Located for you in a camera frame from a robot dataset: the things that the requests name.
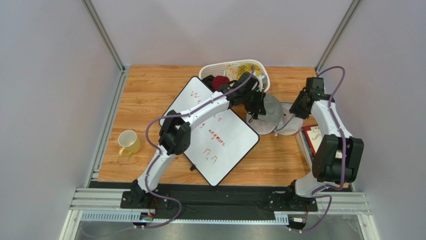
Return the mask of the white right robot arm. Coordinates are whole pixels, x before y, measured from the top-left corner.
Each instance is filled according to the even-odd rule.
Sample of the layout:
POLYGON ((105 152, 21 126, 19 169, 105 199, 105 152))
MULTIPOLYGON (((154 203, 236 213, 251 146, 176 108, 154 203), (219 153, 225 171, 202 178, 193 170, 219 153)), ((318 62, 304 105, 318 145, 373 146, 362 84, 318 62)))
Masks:
POLYGON ((341 121, 334 97, 325 92, 321 77, 309 77, 299 92, 290 112, 307 119, 313 116, 322 134, 314 155, 311 171, 294 180, 283 193, 267 195, 270 211, 305 211, 318 199, 324 198, 326 189, 341 190, 346 183, 355 181, 365 144, 354 137, 341 121))

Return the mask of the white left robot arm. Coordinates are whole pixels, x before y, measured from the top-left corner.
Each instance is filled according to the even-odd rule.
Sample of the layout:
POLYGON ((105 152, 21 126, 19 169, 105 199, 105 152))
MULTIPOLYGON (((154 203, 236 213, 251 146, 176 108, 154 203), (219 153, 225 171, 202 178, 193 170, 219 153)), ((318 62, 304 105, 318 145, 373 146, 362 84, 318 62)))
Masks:
POLYGON ((148 133, 155 122, 163 121, 159 131, 158 145, 155 154, 147 168, 125 191, 121 197, 122 209, 149 208, 156 198, 155 193, 159 181, 172 160, 183 154, 192 144, 192 133, 210 118, 230 110, 234 106, 244 105, 250 113, 264 113, 264 107, 259 103, 263 94, 257 90, 259 81, 255 71, 246 71, 238 80, 220 85, 212 95, 187 110, 177 112, 173 109, 166 115, 154 119, 146 127, 148 133))

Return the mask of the white mesh laundry bag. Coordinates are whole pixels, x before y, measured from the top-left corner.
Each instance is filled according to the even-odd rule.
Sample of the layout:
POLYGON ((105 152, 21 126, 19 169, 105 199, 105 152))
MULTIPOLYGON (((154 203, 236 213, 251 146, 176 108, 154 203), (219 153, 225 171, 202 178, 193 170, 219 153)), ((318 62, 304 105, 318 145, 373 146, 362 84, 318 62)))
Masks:
POLYGON ((258 134, 267 135, 274 133, 275 136, 291 136, 296 134, 303 126, 304 120, 290 113, 292 104, 290 102, 281 102, 284 116, 278 122, 266 122, 260 119, 252 119, 251 115, 245 115, 245 122, 258 134))

